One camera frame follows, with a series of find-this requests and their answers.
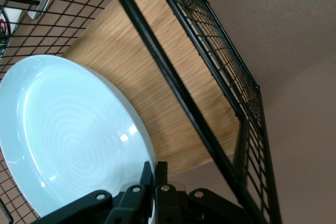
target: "wooden board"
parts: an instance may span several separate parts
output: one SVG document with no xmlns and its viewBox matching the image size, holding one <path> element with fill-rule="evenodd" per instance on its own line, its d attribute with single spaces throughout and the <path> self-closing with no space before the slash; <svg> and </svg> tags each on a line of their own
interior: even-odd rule
<svg viewBox="0 0 336 224">
<path fill-rule="evenodd" d="M 135 0 L 227 154 L 239 121 L 165 0 Z M 211 160 L 137 31 L 114 0 L 64 53 L 110 80 L 132 103 L 169 174 Z"/>
</svg>

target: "white plate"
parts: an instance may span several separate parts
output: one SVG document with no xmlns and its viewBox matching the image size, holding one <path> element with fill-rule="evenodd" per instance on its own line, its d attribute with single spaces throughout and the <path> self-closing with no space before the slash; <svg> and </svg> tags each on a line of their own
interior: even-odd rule
<svg viewBox="0 0 336 224">
<path fill-rule="evenodd" d="M 0 83 L 0 145 L 40 216 L 94 191 L 113 196 L 155 166 L 149 135 L 124 95 L 67 59 L 37 55 Z"/>
</svg>

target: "shelf rack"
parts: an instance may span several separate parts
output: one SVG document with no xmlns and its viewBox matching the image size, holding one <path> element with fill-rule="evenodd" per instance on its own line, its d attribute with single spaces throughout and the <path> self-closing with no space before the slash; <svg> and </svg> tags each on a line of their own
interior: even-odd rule
<svg viewBox="0 0 336 224">
<path fill-rule="evenodd" d="M 6 46 L 2 46 L 0 79 L 21 58 L 44 53 L 61 56 L 110 1 L 0 0 L 2 14 L 11 8 L 23 13 L 34 12 L 35 18 L 20 14 L 19 20 L 11 21 L 3 15 L 5 25 L 2 26 L 12 29 L 2 30 Z M 281 224 L 260 87 L 207 0 L 166 1 L 240 121 L 233 163 L 228 160 L 134 0 L 119 0 L 250 219 L 254 223 Z M 63 3 L 63 10 L 54 9 L 57 2 Z M 40 3 L 45 3 L 47 8 L 37 8 Z M 0 155 L 1 204 L 15 223 L 30 223 L 38 215 L 20 193 L 2 153 Z"/>
</svg>

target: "screw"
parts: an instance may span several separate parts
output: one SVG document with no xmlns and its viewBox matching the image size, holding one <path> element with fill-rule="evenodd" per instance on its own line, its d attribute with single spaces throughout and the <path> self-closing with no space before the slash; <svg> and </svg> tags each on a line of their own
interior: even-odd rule
<svg viewBox="0 0 336 224">
<path fill-rule="evenodd" d="M 102 199 L 104 199 L 105 198 L 105 194 L 98 194 L 97 196 L 96 196 L 96 199 L 97 200 L 102 200 Z"/>
<path fill-rule="evenodd" d="M 168 191 L 170 189 L 170 187 L 168 185 L 164 185 L 161 187 L 161 190 L 163 191 Z"/>
<path fill-rule="evenodd" d="M 134 187 L 134 188 L 132 189 L 132 191 L 133 191 L 134 193 L 137 193 L 137 192 L 140 191 L 140 187 Z"/>
<path fill-rule="evenodd" d="M 197 192 L 195 192 L 195 194 L 194 194 L 194 196 L 196 197 L 196 198 L 203 198 L 204 197 L 204 193 L 202 193 L 201 191 L 197 191 Z"/>
</svg>

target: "black metal rod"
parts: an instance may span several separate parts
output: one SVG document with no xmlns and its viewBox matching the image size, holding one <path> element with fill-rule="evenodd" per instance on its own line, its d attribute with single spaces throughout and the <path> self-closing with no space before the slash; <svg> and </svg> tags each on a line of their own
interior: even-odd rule
<svg viewBox="0 0 336 224">
<path fill-rule="evenodd" d="M 233 166 L 237 170 L 238 175 L 241 179 L 246 182 L 247 181 L 247 173 L 246 173 L 246 146 L 247 140 L 249 137 L 249 123 L 248 121 L 242 120 L 240 123 L 239 135 L 237 139 L 235 156 L 233 160 Z"/>
<path fill-rule="evenodd" d="M 119 2 L 124 7 L 127 15 L 133 22 L 133 25 L 137 29 L 140 37 L 147 46 L 149 52 L 153 56 L 154 61 L 161 70 L 169 86 L 172 88 L 174 94 L 176 95 L 185 113 L 187 114 L 187 116 L 193 123 L 194 127 L 196 128 L 200 138 L 203 140 L 208 151 L 214 157 L 214 160 L 217 163 L 219 163 L 221 170 L 224 170 L 226 173 L 232 174 L 233 175 L 232 179 L 236 181 L 237 179 L 234 177 L 234 171 L 232 169 L 232 165 L 229 159 L 223 152 L 215 135 L 213 134 L 209 125 L 203 118 L 197 105 L 193 101 L 187 88 L 185 87 L 181 78 L 178 76 L 176 70 L 169 61 L 169 58 L 165 54 L 161 45 L 159 44 L 158 39 L 155 37 L 152 29 L 146 22 L 141 11 L 137 7 L 135 1 L 119 0 Z"/>
<path fill-rule="evenodd" d="M 270 223 L 271 224 L 282 224 L 281 221 L 281 214 L 280 214 L 280 207 L 279 207 L 279 200 L 277 195 L 277 188 L 275 184 L 274 178 L 274 171 L 273 171 L 273 164 L 271 159 L 271 152 L 268 142 L 267 136 L 267 129 L 266 129 L 266 120 L 264 114 L 264 106 L 263 106 L 263 99 L 261 97 L 261 92 L 259 93 L 260 96 L 260 107 L 261 107 L 261 120 L 263 124 L 263 137 L 264 137 L 264 155 L 265 155 L 265 172 L 266 176 L 266 185 L 268 188 L 268 205 L 271 210 L 270 212 Z"/>
<path fill-rule="evenodd" d="M 2 211 L 4 212 L 4 214 L 6 215 L 9 223 L 8 224 L 13 224 L 14 223 L 14 219 L 11 215 L 11 213 L 8 211 L 6 205 L 4 204 L 4 202 L 1 200 L 0 198 L 0 207 L 2 208 Z"/>
<path fill-rule="evenodd" d="M 168 183 L 168 163 L 166 161 L 159 161 L 155 169 L 154 187 L 159 185 L 166 185 Z"/>
</svg>

